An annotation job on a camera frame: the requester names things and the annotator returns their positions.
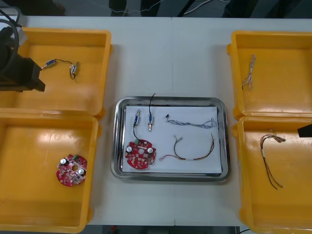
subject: yellow plastic bin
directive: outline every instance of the yellow plastic bin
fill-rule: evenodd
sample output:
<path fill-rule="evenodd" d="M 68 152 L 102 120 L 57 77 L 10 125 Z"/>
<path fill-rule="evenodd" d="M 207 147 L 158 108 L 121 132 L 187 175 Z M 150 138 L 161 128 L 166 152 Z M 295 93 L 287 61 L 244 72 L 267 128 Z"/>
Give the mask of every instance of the yellow plastic bin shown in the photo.
<path fill-rule="evenodd" d="M 312 33 L 236 31 L 231 57 L 234 116 L 312 117 Z M 253 67 L 253 89 L 242 81 Z"/>
<path fill-rule="evenodd" d="M 0 113 L 0 230 L 81 232 L 89 210 L 98 121 L 91 116 Z M 57 164 L 88 161 L 86 180 L 63 186 Z"/>
<path fill-rule="evenodd" d="M 51 59 L 79 62 L 78 75 L 69 76 L 69 64 L 58 62 L 41 71 L 45 91 L 0 92 L 0 113 L 104 116 L 103 99 L 111 33 L 103 30 L 23 28 L 27 41 L 19 54 L 39 66 Z"/>
<path fill-rule="evenodd" d="M 242 117 L 233 127 L 236 138 L 242 207 L 240 219 L 255 233 L 312 233 L 312 138 L 299 138 L 297 129 L 311 118 Z M 284 188 L 270 184 L 260 150 L 260 138 L 272 134 L 286 139 L 265 141 L 266 160 Z"/>

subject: red pcb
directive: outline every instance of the red pcb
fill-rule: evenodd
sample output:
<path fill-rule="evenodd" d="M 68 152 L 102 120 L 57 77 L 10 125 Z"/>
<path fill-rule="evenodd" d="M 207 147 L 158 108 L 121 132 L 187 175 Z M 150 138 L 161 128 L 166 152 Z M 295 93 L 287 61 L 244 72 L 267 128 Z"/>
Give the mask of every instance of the red pcb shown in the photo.
<path fill-rule="evenodd" d="M 69 155 L 58 163 L 57 178 L 62 185 L 79 185 L 86 178 L 88 162 L 79 155 Z"/>
<path fill-rule="evenodd" d="M 137 144 L 130 142 L 125 157 L 130 166 L 143 170 L 155 162 L 156 149 L 152 148 L 152 144 L 146 140 L 139 140 Z"/>

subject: copper wire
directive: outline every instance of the copper wire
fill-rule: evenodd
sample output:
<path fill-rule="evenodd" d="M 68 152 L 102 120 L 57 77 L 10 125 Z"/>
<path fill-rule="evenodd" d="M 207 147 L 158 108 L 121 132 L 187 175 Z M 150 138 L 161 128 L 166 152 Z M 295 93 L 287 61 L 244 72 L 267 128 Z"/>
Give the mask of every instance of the copper wire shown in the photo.
<path fill-rule="evenodd" d="M 265 168 L 266 168 L 266 171 L 267 171 L 267 175 L 268 175 L 269 181 L 270 181 L 271 185 L 272 185 L 275 189 L 277 189 L 277 188 L 273 185 L 273 183 L 272 183 L 272 181 L 271 181 L 271 178 L 272 178 L 272 180 L 273 180 L 279 187 L 284 188 L 283 185 L 281 185 L 280 183 L 278 183 L 278 182 L 274 179 L 274 177 L 273 177 L 273 175 L 272 175 L 272 173 L 271 173 L 271 171 L 270 171 L 270 168 L 269 168 L 269 166 L 268 166 L 267 160 L 266 160 L 266 158 L 265 158 L 265 153 L 264 153 L 264 149 L 263 149 L 263 144 L 264 144 L 264 141 L 265 141 L 266 139 L 269 139 L 269 138 L 273 138 L 273 139 L 276 140 L 278 143 L 284 142 L 284 141 L 286 141 L 286 139 L 284 139 L 284 138 L 282 138 L 282 137 L 279 137 L 279 136 L 276 136 L 276 134 L 274 134 L 274 135 L 272 135 L 272 134 L 266 134 L 266 135 L 264 135 L 264 136 L 260 139 L 261 153 L 262 153 L 262 157 L 263 157 L 263 161 L 264 161 L 264 165 L 265 165 Z"/>

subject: metal tray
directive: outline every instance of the metal tray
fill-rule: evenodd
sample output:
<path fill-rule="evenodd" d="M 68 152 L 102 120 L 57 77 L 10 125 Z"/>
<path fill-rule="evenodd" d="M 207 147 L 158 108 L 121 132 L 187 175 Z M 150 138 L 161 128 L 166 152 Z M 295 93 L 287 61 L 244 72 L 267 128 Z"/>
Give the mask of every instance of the metal tray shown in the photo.
<path fill-rule="evenodd" d="M 219 148 L 222 173 L 141 173 L 123 172 L 122 160 L 125 135 L 125 118 L 127 106 L 149 106 L 151 97 L 124 97 L 118 101 L 115 110 L 113 154 L 111 170 L 113 175 L 121 180 L 149 180 L 149 181 L 189 181 L 189 182 L 222 182 L 230 175 L 230 154 L 228 144 L 228 130 L 226 109 L 222 101 L 211 97 L 154 97 L 152 106 L 180 106 L 180 107 L 217 107 Z"/>

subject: table surface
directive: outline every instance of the table surface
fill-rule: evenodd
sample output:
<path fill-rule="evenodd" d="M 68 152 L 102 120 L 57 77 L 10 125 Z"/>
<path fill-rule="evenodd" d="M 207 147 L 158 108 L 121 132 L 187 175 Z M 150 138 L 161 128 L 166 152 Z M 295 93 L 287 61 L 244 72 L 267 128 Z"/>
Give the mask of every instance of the table surface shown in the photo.
<path fill-rule="evenodd" d="M 90 224 L 241 226 L 230 57 L 235 30 L 310 31 L 310 19 L 27 17 L 29 27 L 106 29 L 109 62 Z M 227 107 L 231 175 L 221 184 L 124 182 L 110 169 L 114 110 L 124 96 L 215 97 Z M 147 203 L 140 207 L 139 202 Z"/>

